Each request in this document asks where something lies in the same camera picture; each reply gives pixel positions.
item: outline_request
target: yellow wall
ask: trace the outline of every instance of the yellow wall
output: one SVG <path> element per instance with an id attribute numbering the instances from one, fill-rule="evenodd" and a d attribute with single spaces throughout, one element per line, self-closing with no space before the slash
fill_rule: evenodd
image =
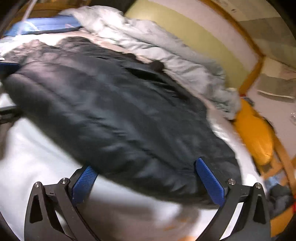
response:
<path id="1" fill-rule="evenodd" d="M 215 59 L 224 68 L 229 87 L 239 87 L 248 75 L 242 63 L 223 43 L 190 18 L 170 8 L 148 0 L 137 0 L 126 16 L 155 21 L 192 49 Z"/>

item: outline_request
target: blue gripper pad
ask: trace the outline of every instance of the blue gripper pad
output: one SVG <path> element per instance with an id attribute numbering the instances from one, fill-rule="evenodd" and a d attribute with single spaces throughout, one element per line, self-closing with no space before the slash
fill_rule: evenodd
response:
<path id="1" fill-rule="evenodd" d="M 213 175 L 211 170 L 207 167 L 203 159 L 198 158 L 196 163 L 196 172 L 209 193 L 213 203 L 222 206 L 225 201 L 224 188 Z"/>
<path id="2" fill-rule="evenodd" d="M 90 193 L 97 175 L 98 174 L 91 167 L 87 167 L 85 171 L 81 174 L 72 188 L 73 206 L 82 203 L 86 196 Z"/>
<path id="3" fill-rule="evenodd" d="M 20 64 L 0 61 L 0 78 L 4 79 L 8 75 L 15 73 L 20 69 Z"/>

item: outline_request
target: gray blanket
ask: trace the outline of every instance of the gray blanket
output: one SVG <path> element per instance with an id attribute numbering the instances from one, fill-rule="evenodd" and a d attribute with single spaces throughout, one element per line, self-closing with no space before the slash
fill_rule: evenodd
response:
<path id="1" fill-rule="evenodd" d="M 136 55 L 164 63 L 166 72 L 193 95 L 203 94 L 233 119 L 240 109 L 238 93 L 225 88 L 225 74 L 215 61 L 191 50 L 181 39 L 149 20 L 125 18 L 106 6 L 67 9 L 85 29 Z"/>

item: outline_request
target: blue object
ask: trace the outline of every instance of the blue object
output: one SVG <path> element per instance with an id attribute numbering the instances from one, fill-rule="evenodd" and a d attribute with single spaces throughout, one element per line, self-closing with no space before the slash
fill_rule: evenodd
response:
<path id="1" fill-rule="evenodd" d="M 281 184 L 281 180 L 285 177 L 285 172 L 281 171 L 275 174 L 274 176 L 268 178 L 264 181 L 267 192 L 270 191 L 276 184 Z"/>
<path id="2" fill-rule="evenodd" d="M 72 188 L 72 204 L 74 206 L 82 203 L 86 196 L 90 193 L 97 175 L 98 174 L 95 172 L 95 170 L 90 166 L 88 166 L 81 174 Z"/>
<path id="3" fill-rule="evenodd" d="M 224 188 L 221 186 L 217 178 L 213 175 L 211 170 L 207 167 L 203 159 L 198 158 L 196 163 L 196 172 L 204 184 L 213 203 L 222 206 L 225 201 Z"/>
<path id="4" fill-rule="evenodd" d="M 15 23 L 4 36 L 25 34 L 64 33 L 77 30 L 81 24 L 73 16 L 56 16 L 53 18 L 28 18 Z"/>
<path id="5" fill-rule="evenodd" d="M 6 78 L 20 69 L 20 64 L 0 61 L 0 78 Z"/>

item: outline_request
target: gray cloth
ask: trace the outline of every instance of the gray cloth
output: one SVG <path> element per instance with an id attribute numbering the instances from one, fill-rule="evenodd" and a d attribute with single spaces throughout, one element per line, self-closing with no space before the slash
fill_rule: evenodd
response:
<path id="1" fill-rule="evenodd" d="M 149 20 L 125 18 L 106 6 L 66 9 L 85 29 L 136 55 L 164 63 L 166 72 L 193 95 L 203 94 L 233 119 L 240 109 L 237 91 L 225 88 L 225 74 L 215 61 L 191 50 L 181 39 Z"/>
<path id="2" fill-rule="evenodd" d="M 267 201 L 270 218 L 274 218 L 290 207 L 294 203 L 294 198 L 287 186 L 276 184 L 270 189 Z"/>

